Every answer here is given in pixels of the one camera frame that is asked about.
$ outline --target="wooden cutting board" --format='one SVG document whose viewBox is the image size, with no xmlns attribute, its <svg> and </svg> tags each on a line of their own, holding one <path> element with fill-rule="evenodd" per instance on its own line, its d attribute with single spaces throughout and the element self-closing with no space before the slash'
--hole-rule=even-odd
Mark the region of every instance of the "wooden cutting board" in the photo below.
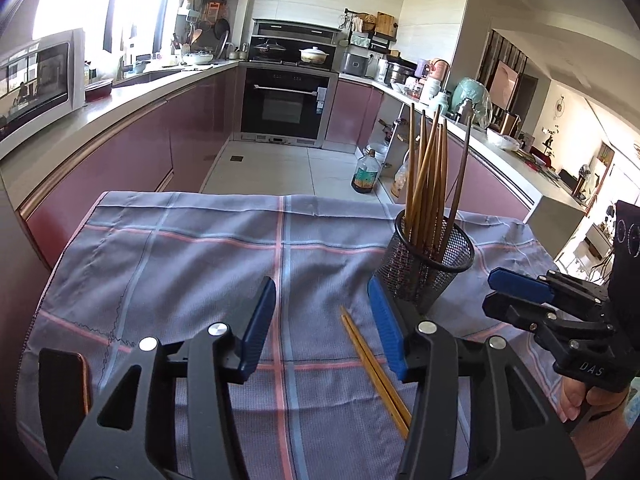
<svg viewBox="0 0 640 480">
<path fill-rule="evenodd" d="M 378 18 L 376 20 L 376 32 L 394 38 L 397 30 L 398 24 L 393 16 L 385 14 L 384 12 L 378 13 Z"/>
</svg>

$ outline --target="wire mesh pen holder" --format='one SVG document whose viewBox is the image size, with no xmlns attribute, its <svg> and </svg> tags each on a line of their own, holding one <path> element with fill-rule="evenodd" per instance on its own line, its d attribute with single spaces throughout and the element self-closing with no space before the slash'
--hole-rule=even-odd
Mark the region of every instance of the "wire mesh pen holder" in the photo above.
<svg viewBox="0 0 640 480">
<path fill-rule="evenodd" d="M 446 223 L 444 217 L 442 232 Z M 404 236 L 404 210 L 396 217 L 395 226 L 396 231 L 376 273 L 396 300 L 409 301 L 420 313 L 427 314 L 453 278 L 473 264 L 473 244 L 454 224 L 440 263 L 411 245 Z"/>
</svg>

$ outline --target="silver bolt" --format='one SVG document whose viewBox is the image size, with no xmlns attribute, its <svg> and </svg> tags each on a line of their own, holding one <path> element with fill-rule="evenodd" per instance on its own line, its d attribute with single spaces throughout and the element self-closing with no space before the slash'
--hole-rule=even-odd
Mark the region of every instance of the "silver bolt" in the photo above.
<svg viewBox="0 0 640 480">
<path fill-rule="evenodd" d="M 491 339 L 489 339 L 489 346 L 494 350 L 504 350 L 505 348 L 507 348 L 507 342 L 499 335 L 494 335 Z"/>
<path fill-rule="evenodd" d="M 422 321 L 418 325 L 418 332 L 422 332 L 423 334 L 435 334 L 438 326 L 431 321 Z"/>
<path fill-rule="evenodd" d="M 155 337 L 145 337 L 142 341 L 140 341 L 140 343 L 138 343 L 138 346 L 140 347 L 140 349 L 142 351 L 145 352 L 150 352 L 152 351 L 156 346 L 158 346 L 158 339 L 156 339 Z"/>
<path fill-rule="evenodd" d="M 228 329 L 229 327 L 224 323 L 214 323 L 209 327 L 207 332 L 209 332 L 210 335 L 223 335 Z"/>
</svg>

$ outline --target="black phone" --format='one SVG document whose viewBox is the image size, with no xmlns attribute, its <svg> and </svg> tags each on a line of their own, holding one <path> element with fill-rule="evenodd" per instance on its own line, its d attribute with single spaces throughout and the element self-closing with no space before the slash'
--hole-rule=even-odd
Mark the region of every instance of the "black phone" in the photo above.
<svg viewBox="0 0 640 480">
<path fill-rule="evenodd" d="M 91 409 L 86 359 L 62 350 L 40 350 L 38 400 L 47 453 L 57 473 L 66 450 Z"/>
</svg>

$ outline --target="countertop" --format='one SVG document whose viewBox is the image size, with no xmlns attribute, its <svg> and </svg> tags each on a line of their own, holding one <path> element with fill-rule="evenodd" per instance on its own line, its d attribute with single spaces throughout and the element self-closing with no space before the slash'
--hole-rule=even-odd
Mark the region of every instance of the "countertop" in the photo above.
<svg viewBox="0 0 640 480">
<path fill-rule="evenodd" d="M 385 94 L 407 105 L 414 104 L 417 111 L 422 112 L 424 110 L 427 116 L 433 119 L 434 113 L 429 110 L 427 105 L 400 92 L 396 92 L 385 84 L 374 81 L 373 79 L 350 74 L 340 74 L 340 79 L 366 84 L 382 90 Z M 465 139 L 466 129 L 462 124 L 453 123 L 452 121 L 447 121 L 447 124 L 450 134 L 455 135 L 461 140 Z M 578 204 L 564 189 L 557 187 L 543 175 L 532 170 L 516 155 L 500 150 L 492 145 L 487 139 L 486 132 L 473 128 L 471 131 L 471 139 L 469 140 L 469 147 L 484 159 L 484 161 L 493 166 L 504 178 L 517 187 L 522 194 L 528 197 L 531 202 L 529 204 L 531 208 L 535 208 L 535 206 L 546 197 L 568 205 L 578 211 L 585 211 L 584 207 Z"/>
<path fill-rule="evenodd" d="M 43 128 L 7 154 L 2 153 L 0 143 L 0 175 L 12 206 L 18 209 L 72 153 L 113 124 L 180 88 L 229 70 L 238 63 L 234 60 L 216 65 L 190 66 L 183 72 L 156 81 L 114 88 L 109 97 L 87 103 Z"/>
</svg>

